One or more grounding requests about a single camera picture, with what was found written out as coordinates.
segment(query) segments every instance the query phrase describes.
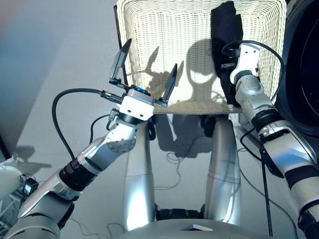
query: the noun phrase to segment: black cloth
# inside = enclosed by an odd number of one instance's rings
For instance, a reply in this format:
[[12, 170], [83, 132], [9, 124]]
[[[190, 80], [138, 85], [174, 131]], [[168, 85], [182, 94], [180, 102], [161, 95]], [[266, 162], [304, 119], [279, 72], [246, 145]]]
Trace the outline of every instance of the black cloth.
[[[237, 58], [229, 59], [221, 53], [221, 49], [228, 43], [243, 39], [241, 16], [236, 15], [234, 2], [227, 1], [211, 11], [210, 19], [212, 56], [215, 71], [220, 78], [221, 87], [224, 91], [228, 104], [239, 106], [235, 101], [235, 85], [230, 82], [230, 73], [237, 65]], [[223, 64], [234, 63], [233, 67], [222, 68]]]

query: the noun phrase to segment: white wicker basket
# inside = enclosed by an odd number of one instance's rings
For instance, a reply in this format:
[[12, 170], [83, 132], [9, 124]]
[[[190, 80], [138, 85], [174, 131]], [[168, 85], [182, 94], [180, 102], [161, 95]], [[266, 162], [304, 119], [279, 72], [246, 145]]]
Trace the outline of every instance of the white wicker basket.
[[[211, 57], [211, 10], [226, 0], [118, 0], [122, 45], [132, 38], [126, 72], [129, 84], [160, 97], [175, 63], [178, 84], [167, 109], [156, 113], [223, 114], [240, 109], [227, 105]], [[260, 41], [282, 53], [286, 3], [284, 0], [234, 0], [241, 14], [244, 40]], [[280, 64], [262, 49], [258, 63], [265, 92], [272, 96]]]

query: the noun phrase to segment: gray floor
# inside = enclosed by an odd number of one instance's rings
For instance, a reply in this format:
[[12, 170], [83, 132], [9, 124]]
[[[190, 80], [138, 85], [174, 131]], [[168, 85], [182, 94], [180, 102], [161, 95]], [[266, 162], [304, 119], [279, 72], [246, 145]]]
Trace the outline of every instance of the gray floor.
[[[16, 7], [1, 36], [16, 47], [43, 50], [34, 59], [33, 55], [21, 59], [20, 78], [39, 76], [43, 78], [38, 96], [27, 118], [18, 142], [16, 162], [13, 164], [23, 173], [30, 173], [38, 181], [45, 180], [53, 172], [62, 168], [70, 157], [55, 132], [51, 119], [51, 104], [54, 96], [68, 88], [87, 87], [118, 91], [107, 84], [107, 76], [118, 50], [116, 28], [113, 15], [115, 0], [95, 1], [15, 1]], [[17, 54], [20, 47], [14, 48]], [[58, 105], [58, 120], [72, 150], [77, 153], [89, 141], [91, 122], [107, 114], [114, 105], [90, 94], [74, 94], [62, 99]], [[95, 136], [106, 133], [106, 122], [101, 120], [95, 127]], [[187, 132], [184, 125], [178, 130]], [[151, 142], [151, 155], [156, 186], [170, 186], [177, 180], [176, 166], [166, 160], [170, 151], [182, 153], [187, 150], [194, 137], [202, 135], [200, 130], [187, 140], [173, 138], [173, 147], [163, 145], [156, 139]], [[199, 210], [204, 203], [207, 167], [210, 159], [210, 140], [201, 138], [194, 143], [193, 154], [180, 165], [181, 181], [170, 190], [156, 190], [156, 203], [161, 208], [186, 208]], [[82, 223], [83, 232], [99, 233], [100, 238], [109, 237], [107, 224], [122, 223], [122, 192], [127, 156], [118, 158], [103, 172], [81, 198], [76, 202], [72, 218]], [[263, 191], [261, 167], [245, 152], [240, 153], [240, 165], [247, 178]], [[290, 199], [289, 190], [282, 179], [268, 173], [270, 198], [285, 208], [297, 221], [297, 213]], [[278, 208], [271, 205], [274, 236], [282, 239], [293, 238], [292, 223]], [[263, 196], [242, 179], [242, 226], [262, 234], [267, 234], [267, 218]], [[110, 225], [114, 235], [122, 231]], [[96, 238], [83, 236], [79, 225], [68, 221], [61, 231], [61, 238]], [[305, 238], [299, 231], [299, 238]]]

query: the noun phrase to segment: wire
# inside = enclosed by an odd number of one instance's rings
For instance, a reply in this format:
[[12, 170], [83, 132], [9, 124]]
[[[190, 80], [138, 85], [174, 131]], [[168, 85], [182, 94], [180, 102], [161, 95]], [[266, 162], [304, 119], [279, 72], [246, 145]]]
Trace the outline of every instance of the wire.
[[98, 117], [97, 119], [95, 119], [95, 120], [92, 122], [91, 128], [90, 128], [90, 143], [92, 143], [92, 141], [93, 141], [93, 126], [94, 126], [94, 124], [95, 124], [97, 121], [99, 121], [100, 119], [105, 118], [105, 117], [107, 117], [107, 116], [110, 116], [110, 114], [100, 116], [100, 117]]
[[268, 222], [268, 233], [269, 236], [273, 236], [273, 227], [272, 227], [272, 222], [271, 222], [271, 214], [270, 214], [270, 206], [269, 206], [269, 195], [268, 195], [268, 186], [267, 186], [267, 178], [266, 178], [266, 168], [265, 168], [265, 163], [264, 161], [257, 157], [244, 143], [243, 139], [246, 137], [248, 134], [250, 134], [255, 128], [252, 128], [250, 131], [246, 132], [243, 136], [240, 137], [240, 143], [244, 146], [244, 148], [252, 155], [254, 156], [258, 161], [261, 162], [262, 165], [262, 173], [263, 173], [263, 183], [264, 183], [264, 191], [265, 191], [265, 202], [266, 202], [266, 212], [267, 212], [267, 222]]
[[[261, 194], [262, 196], [265, 196], [265, 194], [263, 194], [261, 191], [258, 190], [258, 188], [256, 188], [246, 177], [246, 175], [243, 173], [243, 171], [240, 169], [240, 173], [243, 176], [243, 178], [246, 180], [246, 182], [254, 189], [256, 190], [259, 194]], [[294, 220], [292, 219], [292, 217], [290, 216], [290, 214], [283, 208], [281, 207], [279, 204], [277, 204], [276, 202], [274, 202], [273, 200], [269, 199], [269, 201], [274, 204], [278, 209], [280, 209], [291, 221], [293, 228], [294, 228], [294, 234], [295, 234], [295, 239], [299, 239], [298, 238], [298, 233], [297, 233], [297, 227], [296, 224], [294, 222]]]
[[75, 157], [74, 157], [74, 154], [73, 154], [69, 144], [65, 140], [65, 138], [64, 138], [64, 136], [63, 136], [63, 134], [61, 132], [60, 127], [59, 127], [58, 120], [57, 120], [57, 117], [56, 117], [56, 106], [57, 106], [58, 101], [59, 101], [59, 99], [61, 97], [63, 97], [64, 95], [67, 95], [67, 94], [70, 94], [70, 93], [76, 93], [76, 92], [95, 93], [95, 94], [99, 94], [101, 97], [105, 93], [103, 91], [99, 91], [99, 90], [96, 90], [96, 89], [75, 88], [75, 89], [69, 89], [69, 90], [65, 90], [65, 91], [60, 92], [53, 100], [53, 103], [52, 103], [52, 119], [53, 119], [54, 127], [55, 127], [60, 139], [62, 140], [64, 146], [66, 147], [66, 150], [70, 154], [72, 160], [75, 160]]
[[258, 42], [258, 41], [251, 41], [251, 40], [240, 40], [240, 41], [234, 41], [232, 43], [229, 43], [227, 45], [225, 45], [222, 49], [221, 49], [221, 52], [224, 54], [224, 55], [228, 55], [227, 52], [226, 52], [226, 49], [228, 49], [230, 46], [232, 45], [240, 45], [241, 43], [251, 43], [251, 44], [256, 44], [256, 45], [259, 45], [265, 49], [267, 49], [268, 51], [270, 51], [271, 53], [273, 53], [277, 59], [279, 60], [280, 62], [280, 74], [279, 74], [279, 82], [278, 82], [278, 86], [277, 86], [277, 89], [274, 93], [274, 95], [271, 97], [271, 101], [274, 100], [274, 98], [276, 97], [277, 93], [278, 93], [278, 89], [279, 89], [279, 86], [280, 84], [282, 83], [283, 81], [283, 78], [284, 78], [284, 71], [285, 71], [285, 64], [284, 64], [284, 61], [283, 59], [281, 58], [281, 56], [274, 50], [272, 49], [271, 47], [261, 43], [261, 42]]
[[266, 211], [267, 211], [268, 234], [269, 234], [270, 237], [272, 237], [273, 236], [273, 226], [271, 224], [269, 195], [268, 195], [267, 178], [266, 178], [266, 168], [265, 168], [265, 163], [264, 162], [261, 163], [261, 167], [262, 167], [262, 171], [263, 171], [263, 182], [264, 182]]
[[170, 163], [170, 164], [173, 164], [173, 165], [177, 165], [176, 167], [176, 174], [178, 176], [178, 181], [172, 185], [172, 186], [155, 186], [154, 189], [155, 190], [169, 190], [169, 189], [173, 189], [175, 188], [179, 183], [180, 183], [180, 180], [181, 180], [181, 176], [180, 176], [180, 172], [179, 172], [179, 166], [180, 166], [180, 163], [182, 163], [184, 161], [184, 159], [188, 156], [190, 150], [192, 149], [194, 143], [196, 140], [198, 140], [199, 138], [202, 138], [202, 137], [206, 137], [204, 135], [200, 135], [196, 138], [193, 139], [192, 143], [190, 144], [190, 146], [188, 147], [188, 150], [186, 151], [185, 153], [185, 156], [184, 157], [177, 157], [175, 155], [175, 153], [168, 153], [166, 155], [166, 160]]
[[[103, 234], [100, 234], [100, 233], [92, 233], [92, 232], [90, 232], [90, 230], [88, 229], [88, 227], [87, 227], [86, 225], [84, 225], [83, 223], [81, 223], [81, 222], [75, 220], [74, 218], [70, 218], [70, 220], [76, 222], [76, 224], [79, 225], [81, 234], [84, 235], [84, 236], [86, 236], [86, 237], [87, 237], [87, 236], [96, 236], [98, 239], [101, 239], [100, 236], [102, 236], [102, 237], [108, 238], [106, 235], [103, 235]], [[86, 230], [88, 231], [87, 234], [83, 232], [82, 226], [85, 227]]]
[[244, 137], [246, 137], [247, 135], [249, 135], [252, 131], [254, 131], [255, 128], [252, 128], [251, 130], [249, 130], [248, 132], [246, 132], [243, 136], [240, 137], [239, 141], [240, 143], [243, 145], [243, 147], [252, 155], [254, 156], [254, 158], [256, 158], [259, 162], [262, 162], [261, 158], [259, 158], [257, 155], [255, 155], [243, 142]]
[[123, 230], [123, 233], [126, 232], [126, 230], [125, 230], [125, 228], [124, 228], [124, 226], [123, 226], [122, 224], [120, 224], [120, 223], [108, 223], [108, 224], [106, 225], [106, 229], [108, 230], [111, 239], [113, 239], [114, 236], [113, 236], [113, 233], [111, 232], [111, 230], [110, 230], [110, 228], [109, 228], [110, 225], [118, 225], [118, 226]]

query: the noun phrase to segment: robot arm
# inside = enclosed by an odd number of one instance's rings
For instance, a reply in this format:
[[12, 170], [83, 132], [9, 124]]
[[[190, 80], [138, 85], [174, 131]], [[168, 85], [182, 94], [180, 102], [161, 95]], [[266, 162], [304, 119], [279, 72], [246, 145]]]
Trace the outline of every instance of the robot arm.
[[[257, 66], [258, 57], [249, 58], [249, 54], [259, 55], [259, 51], [255, 45], [242, 44], [237, 68], [231, 74], [232, 83], [236, 84], [236, 101], [258, 133], [262, 142], [260, 153], [270, 172], [287, 180], [298, 205], [299, 228], [307, 238], [317, 238], [319, 172], [316, 154], [265, 95], [252, 71]], [[247, 62], [253, 65], [250, 70], [239, 67]]]
[[146, 90], [126, 86], [115, 78], [119, 67], [124, 65], [130, 44], [131, 40], [117, 54], [110, 74], [110, 83], [126, 90], [123, 99], [115, 95], [107, 98], [121, 104], [119, 110], [113, 109], [110, 114], [109, 121], [118, 116], [114, 126], [105, 137], [92, 142], [75, 160], [54, 173], [28, 197], [19, 211], [18, 222], [5, 239], [58, 239], [60, 229], [73, 212], [74, 201], [97, 175], [120, 155], [133, 149], [138, 124], [153, 115], [154, 104], [167, 107], [175, 85], [177, 65], [169, 76], [164, 99], [155, 100]]

